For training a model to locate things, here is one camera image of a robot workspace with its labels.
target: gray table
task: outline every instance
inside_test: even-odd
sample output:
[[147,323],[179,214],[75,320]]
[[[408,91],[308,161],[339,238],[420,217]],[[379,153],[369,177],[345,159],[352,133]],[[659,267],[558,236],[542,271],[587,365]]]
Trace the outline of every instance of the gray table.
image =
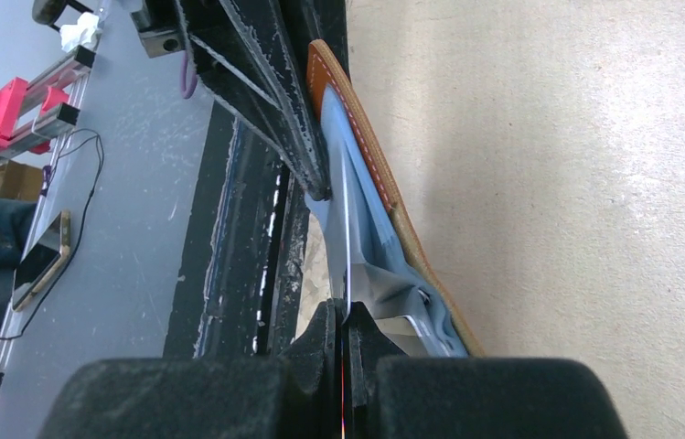
[[[213,101],[203,90],[181,100],[181,55],[149,59],[127,11],[115,2],[111,8],[91,75],[74,92],[78,126],[100,133],[105,166],[75,259],[25,335],[0,343],[0,438],[37,435],[81,365],[161,356],[182,282],[180,256]],[[70,209],[75,240],[96,165],[93,145],[59,160],[39,230]],[[4,336],[32,309],[10,313]]]

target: white tissue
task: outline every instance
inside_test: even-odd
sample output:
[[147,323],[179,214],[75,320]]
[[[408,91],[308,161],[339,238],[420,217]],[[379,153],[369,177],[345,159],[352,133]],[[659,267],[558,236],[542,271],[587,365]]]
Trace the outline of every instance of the white tissue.
[[92,13],[84,12],[75,25],[62,25],[59,35],[62,37],[62,50],[70,52],[77,46],[93,49],[97,45],[97,26],[100,18]]

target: purple wire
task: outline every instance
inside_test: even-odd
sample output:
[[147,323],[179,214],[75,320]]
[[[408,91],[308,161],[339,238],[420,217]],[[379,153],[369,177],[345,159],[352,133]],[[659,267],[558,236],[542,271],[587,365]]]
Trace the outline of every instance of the purple wire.
[[188,99],[194,95],[194,90],[197,89],[197,73],[193,73],[191,77],[191,84],[186,86],[186,77],[188,76],[188,52],[183,51],[183,65],[180,72],[180,95],[183,99]]

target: purple cable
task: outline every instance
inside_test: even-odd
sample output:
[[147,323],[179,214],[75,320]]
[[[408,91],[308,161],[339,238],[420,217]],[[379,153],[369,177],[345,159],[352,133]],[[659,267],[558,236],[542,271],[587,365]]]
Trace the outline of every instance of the purple cable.
[[191,84],[186,87],[186,77],[188,76],[188,52],[183,51],[183,65],[180,72],[180,95],[183,99],[188,99],[194,95],[194,90],[197,89],[197,73],[191,77]]

